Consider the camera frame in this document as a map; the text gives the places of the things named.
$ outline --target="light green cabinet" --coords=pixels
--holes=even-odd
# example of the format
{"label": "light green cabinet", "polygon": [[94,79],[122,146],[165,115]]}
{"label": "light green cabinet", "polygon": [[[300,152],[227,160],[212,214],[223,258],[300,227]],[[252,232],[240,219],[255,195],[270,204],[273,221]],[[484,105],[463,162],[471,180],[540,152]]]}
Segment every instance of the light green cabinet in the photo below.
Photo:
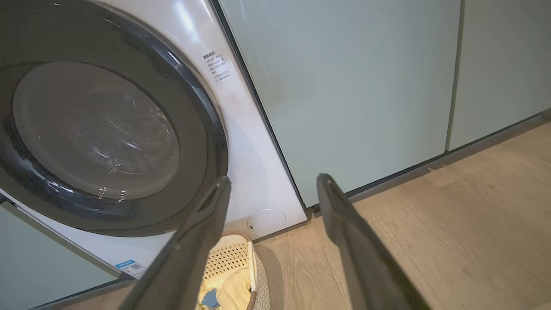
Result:
{"label": "light green cabinet", "polygon": [[465,0],[448,150],[551,106],[551,1]]}
{"label": "light green cabinet", "polygon": [[0,205],[0,309],[29,309],[116,280],[119,272],[11,204]]}
{"label": "light green cabinet", "polygon": [[220,2],[307,207],[444,152],[460,0]]}

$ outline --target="laundry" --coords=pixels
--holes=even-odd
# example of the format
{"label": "laundry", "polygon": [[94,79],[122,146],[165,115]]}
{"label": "laundry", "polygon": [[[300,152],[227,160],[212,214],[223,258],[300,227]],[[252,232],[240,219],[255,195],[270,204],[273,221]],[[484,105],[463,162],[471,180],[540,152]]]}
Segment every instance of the laundry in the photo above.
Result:
{"label": "laundry", "polygon": [[202,303],[205,295],[211,290],[216,290],[218,310],[246,310],[251,300],[251,280],[248,267],[235,270],[226,278],[211,283],[208,287],[201,283],[199,303]]}
{"label": "laundry", "polygon": [[211,290],[208,292],[203,298],[201,305],[209,308],[216,308],[218,306],[218,301],[216,300],[216,290]]}

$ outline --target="front-loading washing machine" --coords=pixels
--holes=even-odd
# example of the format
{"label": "front-loading washing machine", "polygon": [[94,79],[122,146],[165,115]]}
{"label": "front-loading washing machine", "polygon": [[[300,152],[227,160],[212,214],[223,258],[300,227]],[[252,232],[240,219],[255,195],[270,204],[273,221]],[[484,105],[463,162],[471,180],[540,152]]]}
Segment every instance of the front-loading washing machine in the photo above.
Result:
{"label": "front-loading washing machine", "polygon": [[223,175],[225,229],[306,221],[208,1],[4,1],[0,20],[0,193],[42,225],[147,268]]}

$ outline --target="laundry basket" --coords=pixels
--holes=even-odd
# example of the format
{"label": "laundry basket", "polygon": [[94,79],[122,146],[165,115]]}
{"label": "laundry basket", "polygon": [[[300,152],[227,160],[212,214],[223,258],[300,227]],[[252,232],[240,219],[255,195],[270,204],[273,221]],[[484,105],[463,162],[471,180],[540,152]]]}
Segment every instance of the laundry basket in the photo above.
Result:
{"label": "laundry basket", "polygon": [[226,278],[243,267],[249,267],[251,280],[251,299],[247,310],[269,310],[270,294],[264,266],[255,252],[251,238],[242,231],[222,234],[220,241],[208,255],[203,283],[209,287],[211,282]]}

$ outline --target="wooden floor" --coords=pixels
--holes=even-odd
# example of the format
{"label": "wooden floor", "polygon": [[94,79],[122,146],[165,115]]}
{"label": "wooden floor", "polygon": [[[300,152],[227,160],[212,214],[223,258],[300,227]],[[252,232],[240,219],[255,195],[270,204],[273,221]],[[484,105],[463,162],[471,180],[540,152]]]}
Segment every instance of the wooden floor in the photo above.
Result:
{"label": "wooden floor", "polygon": [[[433,309],[551,308],[551,124],[423,169],[354,206]],[[350,309],[321,218],[255,248],[273,310]],[[71,309],[115,308],[127,291]]]}

